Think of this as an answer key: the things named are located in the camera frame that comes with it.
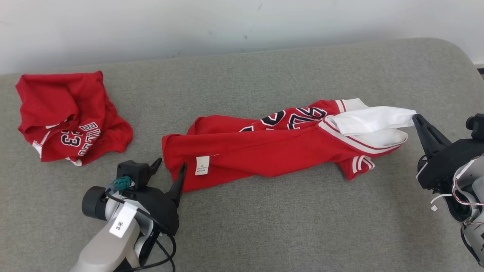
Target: white wall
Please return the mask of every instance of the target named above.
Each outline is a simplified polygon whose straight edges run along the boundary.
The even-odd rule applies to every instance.
[[[424,36],[484,65],[484,1],[0,0],[0,74]]]

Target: basketball jersey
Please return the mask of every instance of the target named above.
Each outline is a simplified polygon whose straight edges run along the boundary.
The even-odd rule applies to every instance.
[[[187,135],[163,137],[165,166],[175,180],[182,164],[187,163],[184,192],[252,175],[274,177],[325,162],[338,163],[347,179],[352,180],[375,167],[371,158],[388,154],[406,141],[407,134],[384,121],[404,116],[403,120],[391,122],[409,126],[415,112],[401,109],[403,114],[393,114],[395,109],[398,108],[368,108],[360,99],[320,100],[260,120],[220,115],[200,117]],[[361,122],[351,120],[355,115],[370,115],[373,119],[385,116],[377,122]],[[369,124],[381,126],[368,128]],[[343,135],[339,127],[349,132]],[[204,175],[195,175],[197,157],[208,157],[208,171]]]
[[[133,129],[109,100],[103,73],[22,75],[18,130],[41,162],[86,165],[106,152],[124,152]]]

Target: gray couch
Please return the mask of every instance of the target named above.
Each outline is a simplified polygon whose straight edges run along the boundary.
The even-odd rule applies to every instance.
[[[40,163],[17,131],[20,75],[0,76],[2,272],[69,270],[105,224],[82,214],[86,190],[113,180],[119,162],[153,162],[162,155],[161,137],[185,133],[199,116],[258,119],[318,99],[361,98],[369,106],[415,109],[455,141],[470,136],[467,117],[484,112],[483,79],[458,47],[437,39],[33,72],[97,70],[134,139],[125,153],[82,167]],[[329,163],[185,194],[177,271],[479,271],[445,204],[430,210],[433,196],[415,180],[423,151],[414,129],[405,131],[402,148],[351,182]],[[162,166],[151,186],[170,185]],[[155,249],[150,261],[161,258]]]

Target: white label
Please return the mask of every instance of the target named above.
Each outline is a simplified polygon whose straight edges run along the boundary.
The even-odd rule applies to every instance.
[[[210,156],[197,157],[197,169],[195,176],[207,175],[209,173]]]
[[[125,202],[109,232],[122,238],[136,215],[136,209],[135,205]]]

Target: wire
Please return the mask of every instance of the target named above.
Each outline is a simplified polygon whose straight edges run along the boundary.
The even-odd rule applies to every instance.
[[[168,251],[166,251],[166,249],[161,245],[160,241],[156,240],[155,242],[161,248],[161,250],[163,250],[163,253],[166,256],[169,256]],[[172,267],[171,272],[175,272],[175,262],[173,261],[172,258],[170,258],[170,263],[171,263],[171,267]]]
[[[106,190],[106,196],[109,198],[109,199],[112,199],[120,204],[124,204],[124,200],[122,199],[119,199],[113,195],[111,195],[109,193],[109,191],[111,191],[110,188],[108,188]],[[173,237],[173,235],[171,235],[169,229],[167,227],[165,227],[164,225],[162,225],[156,218],[154,218],[151,214],[145,212],[144,210],[140,209],[140,208],[137,208],[136,209],[137,212],[139,212],[140,214],[148,217],[150,220],[152,220],[155,224],[157,224],[161,231],[163,233],[165,233],[169,238],[170,238],[170,241],[171,241],[171,244],[172,244],[172,247],[173,247],[173,251],[171,252],[171,254],[168,254],[168,252],[166,251],[166,249],[160,244],[160,242],[158,240],[155,240],[155,242],[158,244],[158,246],[160,246],[161,250],[163,250],[163,252],[166,254],[167,258],[162,260],[162,261],[159,261],[159,262],[155,262],[155,263],[152,263],[152,264],[149,264],[149,265],[144,265],[144,266],[139,266],[139,267],[135,267],[135,268],[131,268],[131,269],[126,269],[126,270],[121,270],[121,271],[118,271],[118,272],[133,272],[133,271],[139,271],[139,270],[144,270],[144,269],[148,269],[148,268],[152,268],[152,267],[155,267],[155,266],[159,266],[159,265],[162,265],[166,262],[170,262],[172,267],[173,267],[173,271],[175,271],[175,263],[173,262],[173,256],[175,256],[175,253],[177,252],[177,243],[175,242],[175,238]]]
[[[434,202],[435,200],[441,198],[441,197],[444,197],[444,196],[454,196],[452,194],[442,194],[442,195],[438,195],[436,196],[431,202],[430,202],[430,208],[435,212],[437,210],[437,206],[434,205]]]
[[[456,191],[461,191],[458,188],[458,185],[457,185],[457,181],[458,179],[454,179],[454,182],[452,183],[452,195],[454,196],[455,200],[457,200],[457,202],[459,202],[460,204],[462,205],[467,205],[467,206],[484,206],[484,203],[478,203],[478,202],[469,202],[469,201],[464,201],[464,200],[461,200],[457,194],[456,194]]]
[[[484,222],[464,221],[464,224],[467,224],[467,225],[484,225]]]

